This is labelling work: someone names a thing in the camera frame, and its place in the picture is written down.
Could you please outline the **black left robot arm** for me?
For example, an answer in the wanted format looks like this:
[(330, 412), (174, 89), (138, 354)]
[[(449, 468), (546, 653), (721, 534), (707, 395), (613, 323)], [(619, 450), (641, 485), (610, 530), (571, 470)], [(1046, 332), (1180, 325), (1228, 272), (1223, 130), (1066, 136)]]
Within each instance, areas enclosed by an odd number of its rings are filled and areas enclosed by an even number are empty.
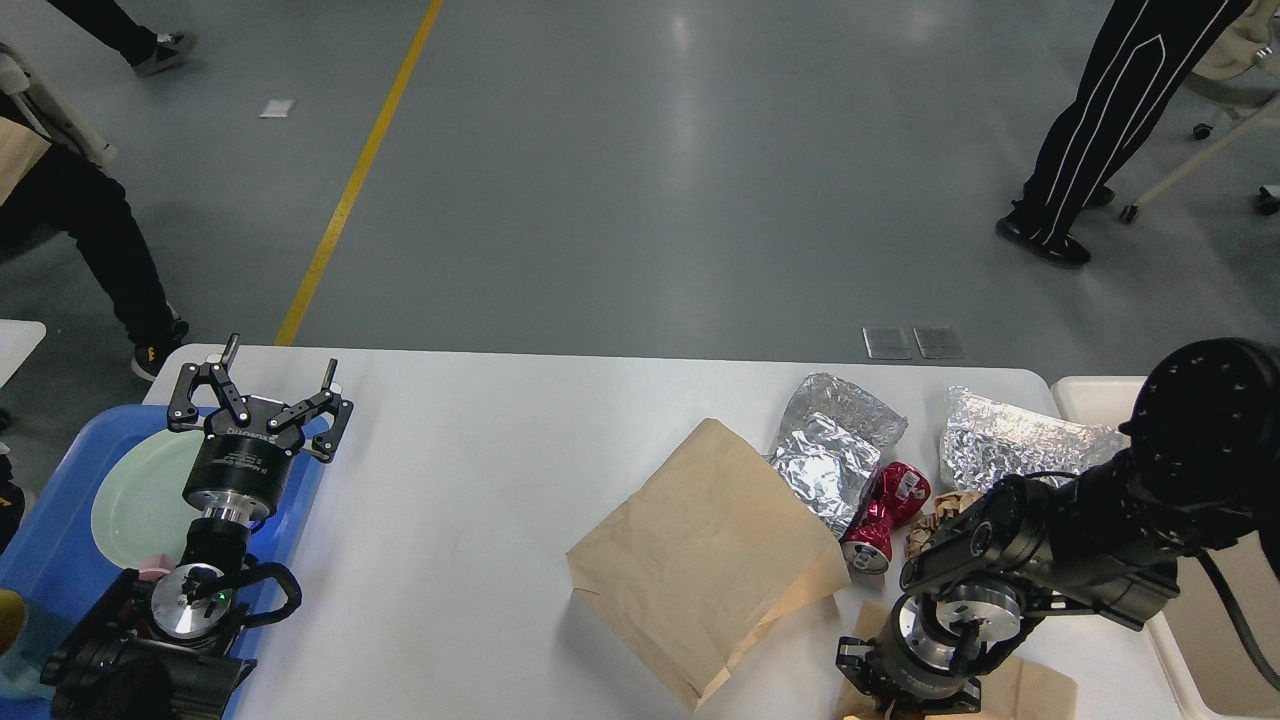
[(253, 536), (276, 520), (294, 461), (330, 462), (355, 410), (330, 359), (319, 391), (293, 404), (241, 392), (241, 340), (179, 372), (166, 429), (201, 441), (180, 491), (196, 515), (172, 570), (125, 569), (52, 651), (41, 682), (55, 719), (219, 719), (255, 670), (233, 646), (303, 602), (283, 562), (257, 559)]

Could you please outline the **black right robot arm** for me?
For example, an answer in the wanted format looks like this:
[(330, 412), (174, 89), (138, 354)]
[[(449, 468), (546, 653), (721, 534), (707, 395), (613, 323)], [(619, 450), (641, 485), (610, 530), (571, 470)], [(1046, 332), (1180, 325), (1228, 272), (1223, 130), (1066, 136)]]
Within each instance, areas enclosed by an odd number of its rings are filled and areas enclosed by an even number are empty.
[(1208, 557), (1257, 534), (1277, 566), (1277, 348), (1240, 338), (1179, 348), (1120, 432), (1129, 447), (1064, 486), (1038, 473), (997, 480), (906, 562), (879, 634), (840, 641), (837, 667), (884, 717), (977, 712), (980, 676), (1046, 618), (1094, 614), (1142, 629), (1178, 596), (1187, 556), (1277, 683)]

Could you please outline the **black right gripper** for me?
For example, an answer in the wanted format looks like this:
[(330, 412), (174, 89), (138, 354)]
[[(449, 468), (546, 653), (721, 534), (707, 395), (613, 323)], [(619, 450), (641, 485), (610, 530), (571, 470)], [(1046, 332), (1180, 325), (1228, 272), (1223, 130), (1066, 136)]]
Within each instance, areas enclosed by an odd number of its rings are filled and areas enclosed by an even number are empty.
[(877, 635), (840, 639), (836, 666), (884, 716), (975, 714), (980, 675), (1021, 624), (1014, 591), (902, 594)]

